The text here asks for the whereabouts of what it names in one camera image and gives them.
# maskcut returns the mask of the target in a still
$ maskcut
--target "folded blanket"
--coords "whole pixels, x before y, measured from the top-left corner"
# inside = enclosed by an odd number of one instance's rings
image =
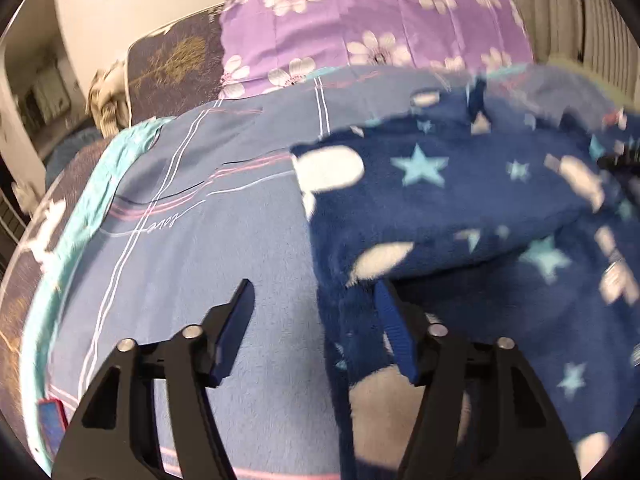
[[[422,395],[375,314],[370,284],[381,277],[409,278],[402,294],[472,340],[514,338],[570,438],[608,442],[638,397],[640,319],[629,306],[640,296],[640,225],[620,185],[599,175],[594,141],[572,116],[556,128],[485,102],[483,82],[427,89],[411,106],[291,150],[327,357],[350,388],[336,407],[353,433],[348,474],[398,467]],[[616,126],[593,138],[622,135]]]

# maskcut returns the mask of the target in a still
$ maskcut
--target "turquoise sheet border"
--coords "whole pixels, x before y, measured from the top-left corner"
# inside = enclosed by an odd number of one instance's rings
[[[52,462],[38,424],[38,402],[45,398],[44,378],[59,313],[84,247],[102,224],[125,172],[153,143],[163,124],[173,118],[149,119],[122,130],[100,157],[53,251],[51,264],[31,302],[20,346],[22,416],[31,454],[51,475]]]

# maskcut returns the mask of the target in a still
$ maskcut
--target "silver bolt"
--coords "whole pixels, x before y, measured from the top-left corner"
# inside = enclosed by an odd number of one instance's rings
[[[129,350],[133,349],[135,345],[136,342],[133,339],[127,337],[126,339],[123,339],[118,343],[118,350],[120,350],[121,352],[128,352]]]
[[[444,337],[449,333],[449,329],[444,325],[436,323],[429,326],[429,333],[434,337]]]
[[[202,327],[200,325],[189,325],[182,329],[182,335],[186,339],[193,339],[202,334]]]
[[[511,350],[516,346],[516,343],[510,337],[501,337],[498,339],[498,346],[503,350]]]

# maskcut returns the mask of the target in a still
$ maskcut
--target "bed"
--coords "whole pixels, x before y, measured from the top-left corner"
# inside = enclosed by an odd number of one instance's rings
[[[18,349],[32,299],[78,201],[104,193],[94,168],[110,140],[85,148],[53,183],[2,282],[0,408],[15,433],[34,452],[23,403],[37,398],[20,388],[24,374],[36,376],[34,396],[42,388],[72,416],[120,339],[167,338],[248,277],[254,318],[225,388],[210,394],[236,475],[349,477],[348,437],[334,415],[346,388],[332,377],[344,360],[319,317],[289,147],[351,126],[358,135],[405,113],[420,89],[465,88],[477,73],[489,95],[555,123],[568,106],[588,128],[614,111],[585,79],[532,61],[514,0],[227,0],[141,38],[127,56],[130,122],[176,118],[154,130],[153,147],[104,205],[61,284],[53,324],[34,333],[45,361],[30,371]],[[416,406],[413,394],[398,394],[409,395],[394,434],[402,451]],[[164,467],[179,474],[161,385],[156,406]],[[621,410],[616,428],[630,413]],[[595,445],[601,456],[609,442]],[[397,455],[359,463],[357,476],[393,471]]]

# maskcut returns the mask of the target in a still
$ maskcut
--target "star-patterned blanket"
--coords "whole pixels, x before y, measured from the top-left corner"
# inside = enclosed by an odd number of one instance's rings
[[[344,477],[398,468],[422,395],[375,313],[378,278],[473,341],[516,340],[578,462],[606,451],[638,400],[638,213],[594,160],[635,142],[640,120],[621,112],[588,134],[569,114],[556,127],[485,98],[485,87],[425,89],[404,116],[291,150]],[[380,415],[393,403],[403,420]],[[465,396],[461,443],[473,403]]]

